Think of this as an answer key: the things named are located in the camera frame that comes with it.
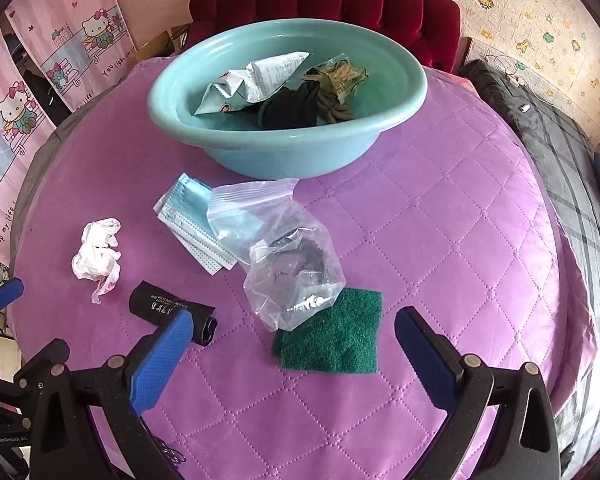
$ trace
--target animal print wallpaper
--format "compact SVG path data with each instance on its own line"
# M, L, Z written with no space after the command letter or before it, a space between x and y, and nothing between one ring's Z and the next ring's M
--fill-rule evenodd
M454 0L462 34L515 59L525 80L547 80L543 98L600 140L600 29L580 0Z

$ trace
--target red velvet headboard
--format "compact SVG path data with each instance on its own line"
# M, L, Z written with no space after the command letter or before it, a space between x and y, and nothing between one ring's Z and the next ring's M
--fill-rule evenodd
M322 18L361 25L392 38L426 66L450 72L460 40L451 0L190 0L186 47L247 23Z

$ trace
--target round table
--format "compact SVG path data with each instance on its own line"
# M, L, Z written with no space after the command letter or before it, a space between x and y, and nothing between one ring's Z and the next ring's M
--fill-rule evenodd
M565 350L563 248L519 143L484 102L427 71L412 119L349 166L298 184L294 197L329 229L347 286L382 292L379 372L282 371L242 290L244 271L208 275L152 211L183 171L212 187L245 179L150 121L146 96L164 63L103 99L38 189L14 267L25 293L10 309L25 358L55 337L68 342L74 370L127 354L154 330L128 310L141 280L217 307L214 341L190 346L144 414L186 457L180 472L191 480L404 478L444 413L395 339L402 306L490 365L535 361L552 390ZM121 277L92 304L94 283L75 278L71 259L84 226L109 217L122 224ZM491 416L459 475L470 474Z

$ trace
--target green scouring pad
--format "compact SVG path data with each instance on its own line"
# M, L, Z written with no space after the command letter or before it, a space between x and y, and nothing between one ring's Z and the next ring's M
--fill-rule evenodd
M382 294L344 288L331 307L295 330L278 330L272 353L288 370L373 374L381 313Z

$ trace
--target face mask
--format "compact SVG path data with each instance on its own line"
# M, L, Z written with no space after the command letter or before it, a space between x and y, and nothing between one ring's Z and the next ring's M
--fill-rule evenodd
M236 259L223 249L206 219L211 188L183 173L154 211L209 274L231 269Z

